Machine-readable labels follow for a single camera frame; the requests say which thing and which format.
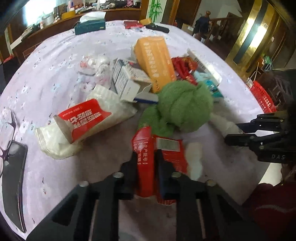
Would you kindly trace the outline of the dark-framed eyeglasses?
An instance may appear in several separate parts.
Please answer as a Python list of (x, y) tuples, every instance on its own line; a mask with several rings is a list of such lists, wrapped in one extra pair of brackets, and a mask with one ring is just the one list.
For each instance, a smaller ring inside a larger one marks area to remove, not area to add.
[(10, 108), (5, 106), (1, 111), (1, 176), (3, 174), (4, 163), (9, 154), (10, 146), (14, 140), (15, 131), (15, 114)]

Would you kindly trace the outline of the black smartphone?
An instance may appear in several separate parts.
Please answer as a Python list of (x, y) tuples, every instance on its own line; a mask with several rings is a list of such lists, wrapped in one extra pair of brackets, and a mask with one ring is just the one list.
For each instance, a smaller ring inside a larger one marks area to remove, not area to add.
[(26, 232), (23, 217), (23, 175), (28, 148), (12, 141), (3, 167), (4, 211), (11, 222), (23, 233)]

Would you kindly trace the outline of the orange carton box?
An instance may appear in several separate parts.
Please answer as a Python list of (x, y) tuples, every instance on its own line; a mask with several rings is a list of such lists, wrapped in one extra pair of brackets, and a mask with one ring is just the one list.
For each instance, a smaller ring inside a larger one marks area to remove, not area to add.
[(137, 40), (134, 53), (141, 68), (152, 81), (152, 92), (176, 81), (174, 66), (165, 39), (161, 36), (144, 37)]

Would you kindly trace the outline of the floral purple tablecloth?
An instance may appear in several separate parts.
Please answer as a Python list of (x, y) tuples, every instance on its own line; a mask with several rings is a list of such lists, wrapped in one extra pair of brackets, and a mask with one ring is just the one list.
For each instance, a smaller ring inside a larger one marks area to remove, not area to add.
[[(7, 113), (5, 107), (10, 108), (18, 124), (15, 140), (28, 147), (23, 176), (26, 233), (5, 214), (1, 193), (1, 213), (13, 234), (26, 239), (80, 181), (100, 181), (131, 156), (131, 140), (145, 105), (137, 106), (133, 118), (87, 139), (76, 156), (55, 160), (41, 151), (35, 129), (52, 123), (53, 115), (85, 101), (95, 86), (78, 73), (84, 55), (105, 54), (111, 61), (127, 59), (139, 38), (163, 35), (171, 57), (182, 56), (191, 49), (211, 70), (217, 71), (224, 100), (216, 103), (215, 113), (235, 123), (249, 122), (263, 113), (250, 90), (224, 60), (188, 33), (174, 26), (167, 28), (168, 34), (126, 30), (123, 21), (110, 21), (103, 31), (76, 36), (68, 30), (43, 41), (16, 71), (1, 95), (1, 122)], [(201, 143), (203, 174), (199, 180), (217, 181), (238, 204), (250, 196), (269, 166), (257, 161), (248, 148), (227, 146), (221, 134), (208, 124), (177, 138), (186, 144)], [(175, 240), (174, 208), (157, 204), (153, 198), (121, 202), (120, 240)]]

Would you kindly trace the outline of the red plastic bag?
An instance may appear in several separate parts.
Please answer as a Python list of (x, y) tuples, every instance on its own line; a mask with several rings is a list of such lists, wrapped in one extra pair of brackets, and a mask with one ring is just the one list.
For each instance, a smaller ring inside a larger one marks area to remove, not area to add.
[(194, 72), (198, 68), (198, 63), (191, 57), (174, 57), (171, 59), (178, 80), (186, 80), (193, 85), (198, 85)]

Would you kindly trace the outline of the teal cartoon tissue pack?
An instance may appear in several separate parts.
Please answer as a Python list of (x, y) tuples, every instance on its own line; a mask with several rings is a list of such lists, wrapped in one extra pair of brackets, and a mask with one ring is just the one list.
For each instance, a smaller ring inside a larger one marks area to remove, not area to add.
[(210, 73), (195, 71), (193, 76), (198, 83), (202, 82), (207, 86), (212, 94), (212, 97), (214, 98), (214, 102), (219, 102), (224, 99), (224, 96), (218, 89), (216, 79)]

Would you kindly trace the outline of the wooden sideboard counter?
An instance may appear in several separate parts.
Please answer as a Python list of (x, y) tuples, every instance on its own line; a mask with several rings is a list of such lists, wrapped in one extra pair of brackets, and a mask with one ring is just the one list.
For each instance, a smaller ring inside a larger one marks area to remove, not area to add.
[[(120, 9), (105, 9), (106, 12), (105, 20), (106, 21), (114, 21), (114, 20), (139, 20), (141, 14), (141, 8), (120, 8)], [(76, 16), (72, 16), (65, 20), (57, 21), (49, 25), (48, 27), (44, 27), (32, 34), (29, 34), (28, 37), (25, 37), (20, 44), (18, 44), (13, 49), (13, 54), (17, 57), (19, 64), (21, 65), (27, 57), (36, 49), (41, 42), (52, 37), (56, 34), (65, 32), (73, 28), (74, 24), (78, 22), (78, 20), (84, 14), (79, 14)]]

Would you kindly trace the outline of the yellow tape roll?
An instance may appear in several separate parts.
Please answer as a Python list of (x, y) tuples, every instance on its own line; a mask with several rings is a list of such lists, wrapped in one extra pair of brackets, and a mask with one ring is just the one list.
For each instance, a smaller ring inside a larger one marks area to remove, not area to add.
[(147, 19), (142, 19), (142, 20), (140, 20), (139, 22), (140, 22), (140, 24), (142, 24), (143, 26), (146, 26), (146, 25), (151, 24), (151, 23), (152, 23), (152, 20), (151, 20), (151, 18), (147, 18)]

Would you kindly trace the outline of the white green-trimmed sock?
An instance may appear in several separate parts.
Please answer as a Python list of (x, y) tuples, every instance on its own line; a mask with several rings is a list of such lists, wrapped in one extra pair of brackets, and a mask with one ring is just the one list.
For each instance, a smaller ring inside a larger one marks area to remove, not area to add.
[(217, 114), (211, 113), (209, 121), (224, 138), (227, 135), (243, 134), (243, 131), (235, 123)]

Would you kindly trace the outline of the black device on table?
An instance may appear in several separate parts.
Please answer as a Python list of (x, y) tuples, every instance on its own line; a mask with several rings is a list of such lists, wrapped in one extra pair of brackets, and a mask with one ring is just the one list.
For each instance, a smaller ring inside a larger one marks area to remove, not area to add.
[(154, 23), (150, 23), (150, 24), (146, 25), (145, 27), (147, 29), (155, 30), (155, 31), (163, 32), (163, 33), (169, 33), (170, 32), (170, 30), (168, 28), (161, 27), (161, 26), (156, 25)]

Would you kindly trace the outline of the cardboard box on floor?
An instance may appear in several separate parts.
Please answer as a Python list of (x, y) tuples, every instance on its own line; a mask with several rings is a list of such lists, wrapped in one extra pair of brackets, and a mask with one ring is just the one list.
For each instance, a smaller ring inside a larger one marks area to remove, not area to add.
[(183, 24), (182, 25), (182, 30), (186, 33), (188, 33), (189, 35), (193, 36), (194, 35), (194, 27), (192, 27), (191, 25), (188, 24)]

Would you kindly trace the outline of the clear plastic bag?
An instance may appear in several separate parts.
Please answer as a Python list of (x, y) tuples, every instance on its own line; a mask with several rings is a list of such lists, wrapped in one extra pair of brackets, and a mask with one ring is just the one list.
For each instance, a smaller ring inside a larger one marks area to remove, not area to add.
[(93, 82), (111, 88), (110, 59), (105, 55), (85, 55), (78, 64), (77, 72), (88, 76)]

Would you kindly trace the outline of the green fuzzy cloth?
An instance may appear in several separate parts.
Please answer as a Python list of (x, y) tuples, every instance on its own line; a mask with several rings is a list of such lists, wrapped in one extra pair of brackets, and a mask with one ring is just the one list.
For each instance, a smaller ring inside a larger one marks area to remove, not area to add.
[(180, 80), (167, 84), (158, 93), (158, 103), (149, 105), (138, 129), (149, 126), (152, 134), (172, 137), (175, 131), (191, 133), (210, 120), (214, 99), (206, 84)]

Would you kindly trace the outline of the teal tissue box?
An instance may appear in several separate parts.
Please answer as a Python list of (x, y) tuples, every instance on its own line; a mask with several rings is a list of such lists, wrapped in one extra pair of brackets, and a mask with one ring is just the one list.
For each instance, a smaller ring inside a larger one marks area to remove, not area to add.
[(78, 22), (74, 27), (75, 35), (82, 35), (89, 32), (95, 32), (99, 30), (105, 30), (105, 20), (90, 20), (86, 22)]

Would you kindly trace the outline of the red foil snack wrapper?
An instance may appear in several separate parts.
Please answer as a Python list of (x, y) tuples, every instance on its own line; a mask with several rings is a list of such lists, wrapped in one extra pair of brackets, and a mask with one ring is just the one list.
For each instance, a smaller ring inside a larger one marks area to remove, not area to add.
[(182, 140), (159, 137), (152, 134), (152, 128), (140, 128), (132, 139), (133, 151), (137, 153), (138, 187), (136, 195), (141, 198), (155, 196), (159, 204), (172, 205), (175, 200), (164, 200), (155, 174), (154, 151), (161, 149), (165, 161), (172, 163), (176, 171), (187, 174), (188, 163)]

